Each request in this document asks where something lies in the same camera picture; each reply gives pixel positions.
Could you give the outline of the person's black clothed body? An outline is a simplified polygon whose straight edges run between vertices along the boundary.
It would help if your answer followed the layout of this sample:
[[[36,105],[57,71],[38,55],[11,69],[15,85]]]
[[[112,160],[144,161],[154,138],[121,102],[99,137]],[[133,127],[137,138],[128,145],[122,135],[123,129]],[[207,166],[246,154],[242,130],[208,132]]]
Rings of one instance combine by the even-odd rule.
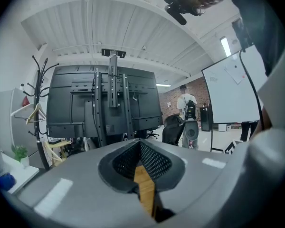
[[[266,0],[232,0],[269,76],[285,49],[285,29]]]

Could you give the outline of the blue cloth bundle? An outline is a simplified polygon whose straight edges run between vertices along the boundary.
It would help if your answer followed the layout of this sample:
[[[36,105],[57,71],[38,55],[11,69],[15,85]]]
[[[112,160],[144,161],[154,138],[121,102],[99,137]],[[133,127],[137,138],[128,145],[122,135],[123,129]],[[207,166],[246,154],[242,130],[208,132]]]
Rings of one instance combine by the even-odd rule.
[[[9,191],[16,184],[16,179],[9,172],[0,176],[0,188]]]

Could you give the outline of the black monitor stand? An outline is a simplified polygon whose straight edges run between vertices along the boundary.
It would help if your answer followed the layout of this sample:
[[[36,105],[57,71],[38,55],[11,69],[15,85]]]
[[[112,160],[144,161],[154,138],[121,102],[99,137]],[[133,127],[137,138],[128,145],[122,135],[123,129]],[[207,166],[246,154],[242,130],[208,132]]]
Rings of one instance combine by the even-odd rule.
[[[102,56],[109,57],[108,66],[108,90],[107,90],[107,102],[108,108],[118,107],[118,90],[117,90],[117,79],[122,79],[123,88],[123,105],[127,127],[128,139],[134,138],[134,130],[132,124],[131,108],[130,108],[130,94],[129,94],[129,82],[126,74],[122,76],[118,75],[117,61],[118,58],[124,58],[126,55],[125,51],[114,50],[114,49],[102,49]],[[102,117],[102,73],[97,69],[94,71],[94,78],[92,82],[92,112],[93,121],[95,124],[95,131],[98,138],[100,147],[106,146],[106,133],[105,125],[103,124]]]

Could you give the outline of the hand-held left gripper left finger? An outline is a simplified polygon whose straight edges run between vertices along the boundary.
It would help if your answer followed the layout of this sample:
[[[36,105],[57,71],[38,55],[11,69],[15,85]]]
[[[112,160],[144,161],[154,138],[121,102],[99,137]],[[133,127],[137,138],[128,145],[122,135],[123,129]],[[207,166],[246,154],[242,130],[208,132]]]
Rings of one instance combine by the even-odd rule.
[[[135,193],[121,193],[100,177],[98,166],[119,142],[71,156],[38,177],[20,194],[4,197],[35,227],[147,228],[155,221]]]

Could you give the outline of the black office chair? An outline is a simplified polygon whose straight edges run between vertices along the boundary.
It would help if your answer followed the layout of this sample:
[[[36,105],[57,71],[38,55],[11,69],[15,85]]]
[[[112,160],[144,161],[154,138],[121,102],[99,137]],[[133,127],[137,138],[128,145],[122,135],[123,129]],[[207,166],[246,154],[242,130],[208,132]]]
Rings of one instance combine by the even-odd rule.
[[[168,116],[164,121],[162,142],[178,146],[185,127],[184,120],[177,114]]]

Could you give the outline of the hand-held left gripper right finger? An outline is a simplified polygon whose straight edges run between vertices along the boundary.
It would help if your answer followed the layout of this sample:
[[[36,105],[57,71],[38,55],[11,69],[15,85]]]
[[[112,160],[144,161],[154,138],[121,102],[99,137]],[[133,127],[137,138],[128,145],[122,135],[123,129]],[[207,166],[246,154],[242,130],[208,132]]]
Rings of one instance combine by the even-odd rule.
[[[276,204],[285,197],[285,130],[267,130],[239,144],[233,154],[194,151],[148,141],[178,157],[184,174],[158,193],[157,222],[139,228],[256,228],[277,223]]]

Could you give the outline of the whiteboard on black stand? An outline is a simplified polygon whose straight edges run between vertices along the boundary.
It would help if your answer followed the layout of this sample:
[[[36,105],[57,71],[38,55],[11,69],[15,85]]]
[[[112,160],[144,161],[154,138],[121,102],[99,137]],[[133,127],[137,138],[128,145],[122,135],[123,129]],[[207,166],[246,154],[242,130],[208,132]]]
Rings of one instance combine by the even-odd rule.
[[[225,71],[230,61],[238,61],[246,73],[245,79],[237,85]],[[243,53],[235,53],[202,70],[214,124],[240,124],[260,119],[259,108],[263,106],[257,100],[254,91],[258,91],[267,80],[261,55],[255,46]]]

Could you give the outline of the black coat rack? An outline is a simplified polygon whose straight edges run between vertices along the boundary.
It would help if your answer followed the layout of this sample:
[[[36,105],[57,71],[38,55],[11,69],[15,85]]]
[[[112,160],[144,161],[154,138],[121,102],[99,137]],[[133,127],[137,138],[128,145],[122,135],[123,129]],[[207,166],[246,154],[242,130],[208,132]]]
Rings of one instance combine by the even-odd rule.
[[[50,166],[48,164],[48,161],[47,161],[44,149],[43,149],[42,141],[40,139],[40,136],[45,135],[47,131],[45,133],[42,133],[40,130],[40,126],[39,126],[40,122],[46,120],[46,113],[43,111],[42,106],[39,103],[39,101],[40,101],[40,98],[44,98],[49,95],[49,93],[43,94],[44,91],[49,90],[49,87],[42,88],[42,82],[43,82],[46,72],[52,68],[59,66],[59,63],[52,65],[46,69],[48,58],[45,59],[42,67],[39,65],[34,55],[32,56],[32,58],[35,61],[38,69],[37,69],[36,85],[33,86],[30,83],[27,83],[27,85],[30,86],[34,90],[34,93],[30,95],[26,91],[23,91],[23,93],[26,96],[30,96],[34,98],[33,112],[26,119],[26,124],[34,124],[34,132],[29,131],[28,133],[36,138],[36,144],[37,144],[38,152],[39,152],[43,167],[46,171],[48,171],[50,170]]]

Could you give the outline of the green potted plant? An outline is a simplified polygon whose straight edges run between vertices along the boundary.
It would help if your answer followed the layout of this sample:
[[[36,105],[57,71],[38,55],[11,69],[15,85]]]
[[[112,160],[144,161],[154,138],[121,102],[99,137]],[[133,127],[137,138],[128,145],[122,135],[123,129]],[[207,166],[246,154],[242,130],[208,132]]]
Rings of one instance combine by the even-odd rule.
[[[12,151],[15,155],[15,160],[20,162],[24,168],[29,166],[28,150],[23,146],[12,146]]]

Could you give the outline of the grey office chair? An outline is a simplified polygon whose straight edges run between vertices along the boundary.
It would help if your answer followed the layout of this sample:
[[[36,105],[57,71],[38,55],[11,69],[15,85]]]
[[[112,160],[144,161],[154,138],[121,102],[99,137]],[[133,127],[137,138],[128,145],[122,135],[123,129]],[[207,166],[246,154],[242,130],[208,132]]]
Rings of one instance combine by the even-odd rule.
[[[199,125],[194,119],[188,119],[184,125],[185,136],[189,141],[195,141],[199,135]]]

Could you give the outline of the white paper sheet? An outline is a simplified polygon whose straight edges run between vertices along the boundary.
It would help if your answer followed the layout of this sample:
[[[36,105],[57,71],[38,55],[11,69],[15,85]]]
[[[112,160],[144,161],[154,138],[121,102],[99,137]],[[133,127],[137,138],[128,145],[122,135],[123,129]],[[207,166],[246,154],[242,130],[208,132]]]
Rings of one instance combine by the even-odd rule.
[[[225,71],[230,75],[237,85],[239,85],[246,77],[243,66],[238,61],[232,60],[226,64]]]

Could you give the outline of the black tall speaker box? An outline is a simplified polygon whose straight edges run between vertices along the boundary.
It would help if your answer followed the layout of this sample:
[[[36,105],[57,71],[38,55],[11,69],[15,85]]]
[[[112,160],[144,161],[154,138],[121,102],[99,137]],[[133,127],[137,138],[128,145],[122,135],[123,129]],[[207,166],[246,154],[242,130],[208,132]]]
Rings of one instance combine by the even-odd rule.
[[[213,114],[211,105],[200,108],[201,130],[210,132],[212,129]]]

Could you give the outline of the wooden coat hanger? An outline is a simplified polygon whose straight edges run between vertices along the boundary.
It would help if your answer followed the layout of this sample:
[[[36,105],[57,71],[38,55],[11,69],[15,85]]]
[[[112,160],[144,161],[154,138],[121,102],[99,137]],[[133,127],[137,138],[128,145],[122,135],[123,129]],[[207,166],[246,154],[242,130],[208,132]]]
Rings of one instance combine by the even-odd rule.
[[[46,113],[42,109],[42,105],[40,103],[36,104],[35,109],[33,110],[32,114],[27,118],[26,124],[35,123],[46,120]]]

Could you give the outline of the yellow wooden stool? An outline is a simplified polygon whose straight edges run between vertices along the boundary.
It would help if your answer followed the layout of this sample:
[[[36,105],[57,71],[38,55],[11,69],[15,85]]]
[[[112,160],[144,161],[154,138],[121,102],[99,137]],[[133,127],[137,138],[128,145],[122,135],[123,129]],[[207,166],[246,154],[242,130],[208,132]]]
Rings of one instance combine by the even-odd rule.
[[[67,154],[64,152],[65,147],[71,144],[71,141],[61,140],[58,143],[50,144],[44,141],[44,152],[49,166],[54,168],[67,160]]]

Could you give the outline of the large black monitor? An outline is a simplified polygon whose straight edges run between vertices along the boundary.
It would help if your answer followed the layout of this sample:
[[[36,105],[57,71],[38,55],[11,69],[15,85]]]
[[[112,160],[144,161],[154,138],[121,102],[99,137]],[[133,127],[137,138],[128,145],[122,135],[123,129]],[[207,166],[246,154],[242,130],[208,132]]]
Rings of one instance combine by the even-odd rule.
[[[94,71],[102,73],[102,117],[106,136],[127,132],[122,79],[117,79],[118,107],[108,108],[108,66],[58,66],[53,73],[47,99],[48,135],[55,138],[97,137],[92,112]],[[129,82],[130,108],[134,131],[162,124],[155,75],[152,72],[118,67]]]

